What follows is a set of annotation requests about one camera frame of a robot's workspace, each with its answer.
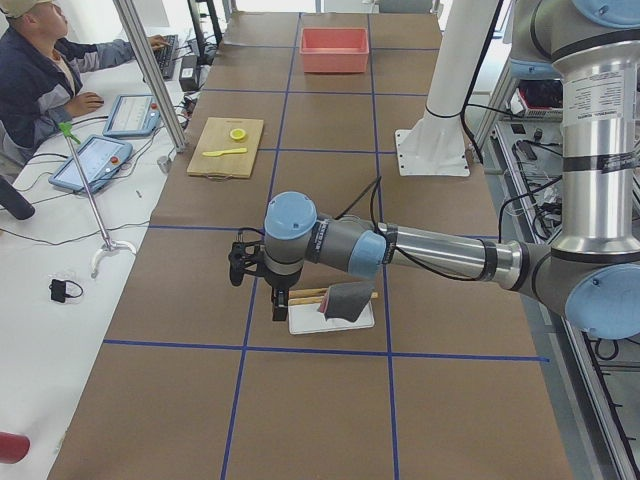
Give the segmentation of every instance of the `red cylinder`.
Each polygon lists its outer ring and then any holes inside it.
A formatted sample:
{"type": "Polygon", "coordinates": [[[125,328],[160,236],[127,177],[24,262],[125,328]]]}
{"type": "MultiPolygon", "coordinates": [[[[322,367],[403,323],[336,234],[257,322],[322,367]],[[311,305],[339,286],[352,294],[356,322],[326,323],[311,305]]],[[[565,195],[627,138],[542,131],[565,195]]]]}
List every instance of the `red cylinder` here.
{"type": "Polygon", "coordinates": [[[22,460],[31,442],[24,435],[0,432],[0,463],[17,463],[22,460]]]}

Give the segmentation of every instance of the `white table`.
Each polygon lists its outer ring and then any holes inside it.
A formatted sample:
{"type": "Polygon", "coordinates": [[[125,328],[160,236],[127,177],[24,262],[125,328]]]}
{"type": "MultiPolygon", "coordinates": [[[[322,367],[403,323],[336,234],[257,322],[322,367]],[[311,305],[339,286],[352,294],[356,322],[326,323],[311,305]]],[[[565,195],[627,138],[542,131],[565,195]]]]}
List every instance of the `white table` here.
{"type": "MultiPolygon", "coordinates": [[[[176,66],[177,78],[179,66],[176,66]]],[[[83,91],[95,91],[105,106],[83,118],[107,115],[118,94],[148,93],[137,63],[83,75],[83,91]]],[[[182,98],[177,81],[167,82],[174,104],[182,98]]],[[[100,134],[104,121],[74,127],[82,140],[100,134]]],[[[132,141],[134,150],[148,139],[132,141]]],[[[166,175],[156,161],[170,154],[173,144],[162,129],[138,160],[131,176],[111,181],[96,194],[107,228],[149,220],[166,175]]],[[[47,140],[41,152],[69,153],[60,135],[47,140]]],[[[53,172],[63,160],[35,158],[14,186],[24,189],[43,172],[53,172]]],[[[64,193],[38,179],[23,195],[31,202],[64,193]]],[[[35,204],[25,221],[0,211],[0,228],[28,237],[61,242],[98,230],[89,201],[67,195],[35,204]]],[[[115,240],[142,243],[146,225],[112,232],[115,240]]],[[[14,465],[0,464],[3,480],[46,479],[71,422],[106,329],[134,262],[127,251],[103,258],[97,278],[91,278],[92,255],[103,244],[100,234],[61,246],[46,246],[0,232],[0,431],[24,434],[31,440],[27,456],[14,465]],[[73,278],[84,289],[77,300],[61,304],[50,300],[53,277],[73,278]]]]}

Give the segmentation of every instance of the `person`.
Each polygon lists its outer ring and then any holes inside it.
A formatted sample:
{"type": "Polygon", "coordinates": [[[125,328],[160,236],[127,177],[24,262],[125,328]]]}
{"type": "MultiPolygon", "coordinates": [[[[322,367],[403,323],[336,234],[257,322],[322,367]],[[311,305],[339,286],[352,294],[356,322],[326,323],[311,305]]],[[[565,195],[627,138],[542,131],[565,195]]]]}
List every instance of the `person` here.
{"type": "MultiPolygon", "coordinates": [[[[79,44],[67,40],[67,19],[52,0],[0,0],[9,28],[0,38],[0,156],[21,168],[58,123],[103,105],[81,92],[80,73],[130,61],[128,42],[79,44]]],[[[149,38],[154,50],[167,42],[149,38]]]]}

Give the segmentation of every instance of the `black cylinder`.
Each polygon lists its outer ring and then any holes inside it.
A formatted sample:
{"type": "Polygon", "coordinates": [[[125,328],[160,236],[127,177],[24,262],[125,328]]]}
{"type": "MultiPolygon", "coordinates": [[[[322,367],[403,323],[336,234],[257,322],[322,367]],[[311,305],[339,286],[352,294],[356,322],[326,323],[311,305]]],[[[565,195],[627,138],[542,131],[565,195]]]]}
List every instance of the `black cylinder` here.
{"type": "Polygon", "coordinates": [[[0,205],[18,220],[31,217],[36,209],[0,175],[0,205]]]}

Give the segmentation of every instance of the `red plastic container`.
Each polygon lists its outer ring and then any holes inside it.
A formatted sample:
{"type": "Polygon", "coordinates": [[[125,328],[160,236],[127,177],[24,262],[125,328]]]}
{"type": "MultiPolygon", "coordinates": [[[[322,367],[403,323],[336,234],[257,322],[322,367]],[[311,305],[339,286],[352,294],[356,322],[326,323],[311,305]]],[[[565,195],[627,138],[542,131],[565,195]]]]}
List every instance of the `red plastic container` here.
{"type": "Polygon", "coordinates": [[[303,28],[300,57],[305,73],[363,73],[369,59],[366,28],[303,28]]]}
{"type": "Polygon", "coordinates": [[[22,460],[31,442],[24,435],[0,432],[0,463],[17,463],[22,460]]]}

